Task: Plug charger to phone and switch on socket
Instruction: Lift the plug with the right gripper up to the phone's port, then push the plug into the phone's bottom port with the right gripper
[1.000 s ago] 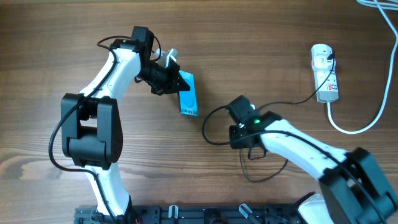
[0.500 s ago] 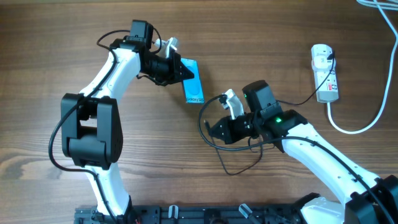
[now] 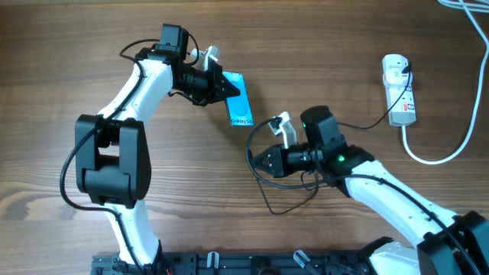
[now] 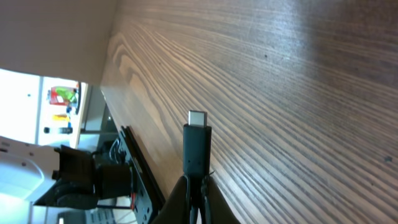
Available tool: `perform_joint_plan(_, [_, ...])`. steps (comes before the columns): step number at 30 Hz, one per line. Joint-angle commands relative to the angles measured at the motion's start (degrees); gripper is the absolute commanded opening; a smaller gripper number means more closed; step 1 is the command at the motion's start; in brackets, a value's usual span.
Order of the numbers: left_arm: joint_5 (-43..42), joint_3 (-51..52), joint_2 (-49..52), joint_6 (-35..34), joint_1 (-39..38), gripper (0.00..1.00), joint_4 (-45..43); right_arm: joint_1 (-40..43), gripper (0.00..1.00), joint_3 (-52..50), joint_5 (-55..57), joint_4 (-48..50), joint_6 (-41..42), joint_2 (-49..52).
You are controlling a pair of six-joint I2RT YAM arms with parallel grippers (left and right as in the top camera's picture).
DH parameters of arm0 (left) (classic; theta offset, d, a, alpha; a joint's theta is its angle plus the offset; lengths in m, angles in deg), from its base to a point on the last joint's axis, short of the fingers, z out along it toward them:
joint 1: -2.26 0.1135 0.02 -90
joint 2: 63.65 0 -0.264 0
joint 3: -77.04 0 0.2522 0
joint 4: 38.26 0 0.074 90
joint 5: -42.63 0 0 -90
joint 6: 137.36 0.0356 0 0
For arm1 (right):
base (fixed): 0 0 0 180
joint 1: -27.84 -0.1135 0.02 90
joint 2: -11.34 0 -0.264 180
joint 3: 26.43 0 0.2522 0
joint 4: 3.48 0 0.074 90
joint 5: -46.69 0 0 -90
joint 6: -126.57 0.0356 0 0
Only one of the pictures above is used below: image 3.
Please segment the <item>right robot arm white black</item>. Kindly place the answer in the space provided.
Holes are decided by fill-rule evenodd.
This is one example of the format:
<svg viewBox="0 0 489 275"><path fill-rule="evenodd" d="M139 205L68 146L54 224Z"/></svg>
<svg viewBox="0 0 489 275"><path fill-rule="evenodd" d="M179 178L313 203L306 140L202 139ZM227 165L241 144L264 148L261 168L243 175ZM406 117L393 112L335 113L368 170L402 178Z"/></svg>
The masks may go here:
<svg viewBox="0 0 489 275"><path fill-rule="evenodd" d="M287 112L266 120L283 142L253 155L245 150L257 183L281 189L260 173L284 178L297 172L313 173L311 183L298 189L339 189L366 205L391 224L410 245L382 237L358 252L365 274L486 274L488 221L475 211L459 215L429 201L392 175L366 150L347 144L335 116L326 105L300 116L307 141L298 143Z"/></svg>

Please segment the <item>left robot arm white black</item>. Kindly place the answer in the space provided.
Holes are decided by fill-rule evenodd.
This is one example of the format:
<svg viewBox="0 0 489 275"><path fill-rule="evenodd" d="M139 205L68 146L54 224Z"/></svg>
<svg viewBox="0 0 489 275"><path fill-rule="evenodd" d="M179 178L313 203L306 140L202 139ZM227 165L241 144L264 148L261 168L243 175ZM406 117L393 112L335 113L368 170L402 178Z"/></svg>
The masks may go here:
<svg viewBox="0 0 489 275"><path fill-rule="evenodd" d="M108 216L120 247L109 265L116 272L164 270L161 243L144 201L151 183L145 128L158 105L165 96L179 95L205 107L245 92L212 48L196 49L188 63L192 39L185 28L164 24L160 38L131 58L134 70L113 101L75 123L75 146L60 174L60 193L75 209Z"/></svg>

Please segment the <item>teal Galaxy smartphone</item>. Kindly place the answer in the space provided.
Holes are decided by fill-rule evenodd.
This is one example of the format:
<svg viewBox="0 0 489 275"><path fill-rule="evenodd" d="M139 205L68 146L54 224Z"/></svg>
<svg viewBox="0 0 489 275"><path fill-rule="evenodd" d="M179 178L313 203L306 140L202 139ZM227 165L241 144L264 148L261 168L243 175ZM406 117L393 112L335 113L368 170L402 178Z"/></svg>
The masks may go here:
<svg viewBox="0 0 489 275"><path fill-rule="evenodd" d="M225 100L231 126L252 127L254 125L254 119L251 112L251 105L248 99L243 75L228 71L225 71L223 75L240 91L239 96L231 97Z"/></svg>

